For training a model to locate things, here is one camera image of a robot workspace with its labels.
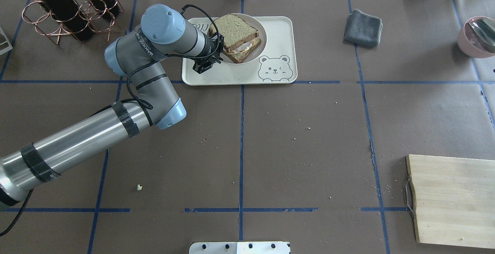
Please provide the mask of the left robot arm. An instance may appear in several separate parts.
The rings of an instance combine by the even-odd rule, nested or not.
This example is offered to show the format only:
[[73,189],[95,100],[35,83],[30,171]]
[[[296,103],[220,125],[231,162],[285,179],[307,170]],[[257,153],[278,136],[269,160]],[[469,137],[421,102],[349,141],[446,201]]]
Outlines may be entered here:
[[141,23],[104,52],[107,65],[127,77],[130,98],[2,157],[1,210],[26,200],[35,187],[126,138],[151,126],[163,130],[183,120],[187,115],[184,104],[161,62],[186,58],[193,61],[194,71],[203,73],[222,61],[223,44],[216,26],[213,34],[205,34],[182,12],[163,4],[148,7]]

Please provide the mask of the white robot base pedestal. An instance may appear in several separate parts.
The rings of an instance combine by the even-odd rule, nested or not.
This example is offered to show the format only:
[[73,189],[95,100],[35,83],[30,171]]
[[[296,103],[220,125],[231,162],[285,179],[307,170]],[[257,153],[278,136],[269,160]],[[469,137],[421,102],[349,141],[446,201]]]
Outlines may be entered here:
[[290,254],[289,242],[197,242],[191,244],[189,254]]

